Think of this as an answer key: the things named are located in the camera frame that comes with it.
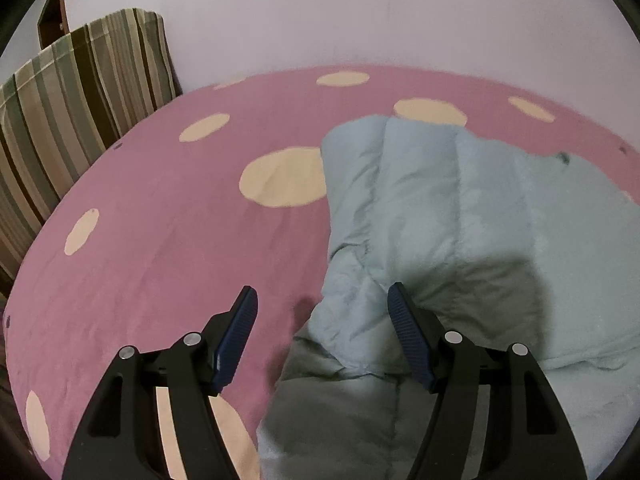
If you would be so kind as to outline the light blue puffer jacket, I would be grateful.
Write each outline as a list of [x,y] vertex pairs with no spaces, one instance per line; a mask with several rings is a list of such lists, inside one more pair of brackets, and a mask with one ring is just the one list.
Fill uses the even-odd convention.
[[474,344],[533,351],[589,478],[639,417],[639,207],[575,155],[368,116],[321,144],[322,298],[257,431],[267,479],[402,479],[435,400],[386,307],[413,301]]

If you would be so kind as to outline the striped green brown cushion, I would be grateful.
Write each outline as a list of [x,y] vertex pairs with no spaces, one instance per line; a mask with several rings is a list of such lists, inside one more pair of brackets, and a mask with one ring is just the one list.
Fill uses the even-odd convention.
[[180,96],[160,14],[122,9],[75,29],[1,87],[1,287],[79,178]]

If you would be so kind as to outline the pink polka dot bedsheet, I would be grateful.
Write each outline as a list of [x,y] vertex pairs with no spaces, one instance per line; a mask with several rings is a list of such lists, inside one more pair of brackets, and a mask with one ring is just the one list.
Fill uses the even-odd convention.
[[50,477],[61,477],[81,414],[119,348],[167,347],[250,285],[257,320],[214,405],[241,470],[267,479],[258,427],[329,266],[321,144],[368,116],[457,126],[535,156],[578,156],[639,207],[637,150],[574,110],[500,82],[316,67],[180,96],[68,191],[9,296],[11,387]]

